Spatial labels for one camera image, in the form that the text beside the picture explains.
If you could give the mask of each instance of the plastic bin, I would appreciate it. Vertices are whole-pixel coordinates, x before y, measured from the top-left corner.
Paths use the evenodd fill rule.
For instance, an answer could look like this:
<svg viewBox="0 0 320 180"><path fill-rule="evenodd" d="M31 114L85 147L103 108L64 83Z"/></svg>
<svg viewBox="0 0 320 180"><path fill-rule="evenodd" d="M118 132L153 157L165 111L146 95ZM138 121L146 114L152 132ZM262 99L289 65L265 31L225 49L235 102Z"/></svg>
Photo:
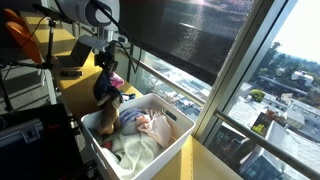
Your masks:
<svg viewBox="0 0 320 180"><path fill-rule="evenodd" d="M188 136L191 134L195 123L172 105L155 94L124 102L120 106L120 112L128 108L155 109L167 114L168 123L172 129L172 140L168 148L164 149L148 166L134 176L133 179L151 179L168 161L182 148ZM91 134L89 129L97 129L101 111L87 114L82 117L83 135L91 156L97 162L97 167L104 179L122 179L117 168L117 163L111 157L102 152L102 148Z"/></svg>

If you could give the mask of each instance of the window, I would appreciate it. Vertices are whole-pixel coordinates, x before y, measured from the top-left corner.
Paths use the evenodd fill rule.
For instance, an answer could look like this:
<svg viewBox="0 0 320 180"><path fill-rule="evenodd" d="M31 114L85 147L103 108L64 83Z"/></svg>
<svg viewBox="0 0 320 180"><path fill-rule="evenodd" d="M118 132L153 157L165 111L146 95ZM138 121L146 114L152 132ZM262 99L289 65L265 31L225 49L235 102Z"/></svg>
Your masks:
<svg viewBox="0 0 320 180"><path fill-rule="evenodd" d="M212 85L253 0L120 0L135 45Z"/></svg>
<svg viewBox="0 0 320 180"><path fill-rule="evenodd" d="M156 73L161 74L176 86L180 86L185 91L193 94L195 97L205 101L211 90L211 86L200 81L199 79L187 74L186 72L175 68L165 61L145 53L143 63L152 68ZM139 69L135 79L130 81L143 94L155 93L175 106L180 112L187 117L196 121L202 110L202 105L195 103L188 96L184 95L171 87L170 84L163 82L157 74L151 74L142 67Z"/></svg>
<svg viewBox="0 0 320 180"><path fill-rule="evenodd" d="M320 36L319 29L313 26L319 16L314 8L318 3L306 0L294 4L292 1L283 4L284 9L279 9L281 14L270 24L266 38L255 46L259 48L250 46L245 50L244 57L251 54L252 60L243 58L235 72L226 73L226 77L231 73L235 75L230 75L231 83L222 81L221 84L227 85L217 93L226 94L221 99L213 98L212 102L218 103L217 109L234 119L242 129L263 137L311 170L296 170L282 157L248 140L237 128L215 121L212 116L211 121L216 125L207 127L210 135L205 144L244 179L309 179L310 172L320 172L320 135L315 130L320 122L314 116L311 120L307 111L303 111L320 112L319 82L314 81L320 75L320 55L315 54ZM295 74L308 78L300 81L292 78Z"/></svg>

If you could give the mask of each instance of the sky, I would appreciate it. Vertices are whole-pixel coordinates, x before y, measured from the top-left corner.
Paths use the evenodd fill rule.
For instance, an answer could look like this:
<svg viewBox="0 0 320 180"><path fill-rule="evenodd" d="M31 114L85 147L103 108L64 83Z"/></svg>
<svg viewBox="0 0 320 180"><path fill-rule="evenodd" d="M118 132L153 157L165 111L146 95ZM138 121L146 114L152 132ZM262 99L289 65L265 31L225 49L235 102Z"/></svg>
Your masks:
<svg viewBox="0 0 320 180"><path fill-rule="evenodd" d="M320 63L319 7L319 0L298 0L274 40L278 51Z"/></svg>

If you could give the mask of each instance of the rooftop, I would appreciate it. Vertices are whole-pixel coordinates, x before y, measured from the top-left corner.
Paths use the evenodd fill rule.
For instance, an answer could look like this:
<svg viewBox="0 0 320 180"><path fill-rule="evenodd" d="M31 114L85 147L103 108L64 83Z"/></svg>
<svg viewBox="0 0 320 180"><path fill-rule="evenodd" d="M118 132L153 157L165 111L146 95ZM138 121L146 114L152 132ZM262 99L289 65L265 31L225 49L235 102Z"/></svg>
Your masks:
<svg viewBox="0 0 320 180"><path fill-rule="evenodd" d="M250 128L263 109L264 104L254 101L246 102L243 97L239 96L237 102L228 113L228 116L241 123L243 126Z"/></svg>
<svg viewBox="0 0 320 180"><path fill-rule="evenodd" d="M288 111L286 112L286 116L296 122L299 122L300 124L305 125L305 118L302 114L292 110L292 109L288 109Z"/></svg>
<svg viewBox="0 0 320 180"><path fill-rule="evenodd" d="M310 106L308 104L305 104L303 102L297 101L295 99L292 99L292 101L293 101L293 105L299 106L300 108L303 108L306 111L312 112L312 113L320 116L320 110L318 108L315 108L315 107Z"/></svg>
<svg viewBox="0 0 320 180"><path fill-rule="evenodd" d="M308 79L313 79L312 76L308 75L304 71L295 71L294 74L297 75L297 76L303 76L303 77L308 78Z"/></svg>
<svg viewBox="0 0 320 180"><path fill-rule="evenodd" d="M290 153L295 159L303 162L308 167L320 172L320 144L312 142L304 137L297 135L289 129L284 129L273 121L266 135L266 140L274 144L285 152ZM260 154L263 155L274 167L281 171L283 162L261 148ZM286 165L284 172L294 179L307 179L300 172Z"/></svg>
<svg viewBox="0 0 320 180"><path fill-rule="evenodd" d="M261 75L259 76L259 78L264 79L264 80L266 80L266 81L268 81L268 82L271 82L271 83L273 83L273 84L279 85L279 86L281 86L281 87L290 89L290 90L292 90L292 91L294 91L294 92L297 92L297 93L299 93L299 94L302 94L302 95L305 95L305 96L308 95L306 92L301 91L300 89L293 88L293 87L291 87L291 86L282 84L282 83L278 82L278 81L275 80L275 79L271 79L271 78L268 78L268 77L266 77L266 76L261 76Z"/></svg>

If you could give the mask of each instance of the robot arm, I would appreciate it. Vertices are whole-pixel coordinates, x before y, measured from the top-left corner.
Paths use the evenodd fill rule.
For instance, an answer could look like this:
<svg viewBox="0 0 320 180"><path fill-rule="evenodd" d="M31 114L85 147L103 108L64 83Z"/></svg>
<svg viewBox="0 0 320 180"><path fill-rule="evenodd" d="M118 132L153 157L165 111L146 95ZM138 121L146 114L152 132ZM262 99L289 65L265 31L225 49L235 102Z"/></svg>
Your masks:
<svg viewBox="0 0 320 180"><path fill-rule="evenodd" d="M118 31L118 27L94 4L98 3L118 22L120 16L119 0L55 0L59 10L68 18L92 27Z"/></svg>

